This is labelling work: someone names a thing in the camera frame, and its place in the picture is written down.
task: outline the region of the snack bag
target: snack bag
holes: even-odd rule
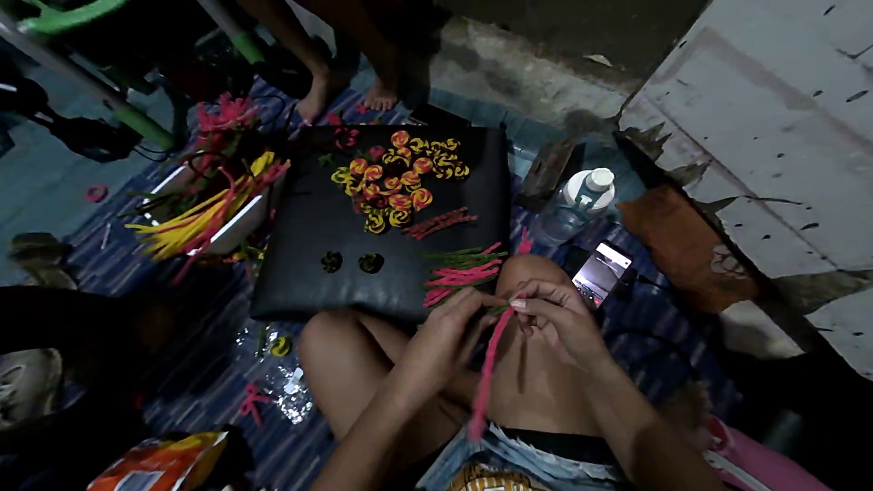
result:
[[[227,445],[227,432],[179,441],[146,439],[88,485],[89,491],[190,491],[203,484]]]

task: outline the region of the knee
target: knee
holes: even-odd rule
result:
[[[551,259],[536,254],[517,254],[507,259],[500,270],[497,295],[511,295],[520,283],[534,279],[572,284],[564,270]]]
[[[313,316],[300,332],[300,356],[318,356],[358,328],[357,312],[351,308],[331,308]]]

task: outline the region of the black cushion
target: black cushion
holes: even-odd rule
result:
[[[433,203],[415,213],[413,224],[466,206],[478,220],[454,225],[418,241],[388,226],[374,235],[364,231],[365,216],[354,213],[351,199],[330,176],[337,166],[347,166],[351,156],[340,156],[332,127],[301,131],[292,152],[292,168],[285,180],[275,227],[258,276],[251,302],[251,316],[264,321],[303,322],[321,309],[357,307],[402,323],[427,317],[422,307],[422,283],[435,266],[423,252],[451,252],[488,247],[503,242],[508,249],[510,189],[506,164],[506,138],[490,128],[433,128],[426,126],[357,126],[361,131],[355,149],[374,145],[391,148],[398,129],[411,138],[460,142],[458,158],[470,166],[465,181],[444,181],[433,173],[423,176],[422,186],[433,193]],[[319,166],[318,158],[331,152],[335,165]],[[340,252],[342,268],[326,273],[321,257]],[[364,273],[358,258],[376,252],[385,264],[376,274]]]

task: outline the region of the smartphone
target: smartphone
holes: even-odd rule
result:
[[[629,254],[604,240],[573,276],[573,284],[582,296],[599,307],[633,262]]]

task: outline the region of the metal pole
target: metal pole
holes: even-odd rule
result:
[[[218,24],[218,29],[221,29],[230,38],[234,47],[249,63],[254,65],[259,61],[265,61],[264,54],[258,48],[251,34],[237,24],[236,19],[231,17],[227,9],[217,0],[197,0],[197,3],[206,10],[206,13]]]
[[[161,125],[143,114],[136,107],[128,104],[127,100],[118,91],[103,83],[102,80],[90,74],[81,66],[58,55],[44,45],[35,42],[27,35],[18,32],[15,20],[3,9],[0,9],[0,38],[9,41],[10,44],[27,56],[35,59],[40,65],[76,83],[86,93],[103,100],[113,109],[115,116],[121,122],[159,146],[161,150],[169,150],[173,147],[172,134],[162,128]]]

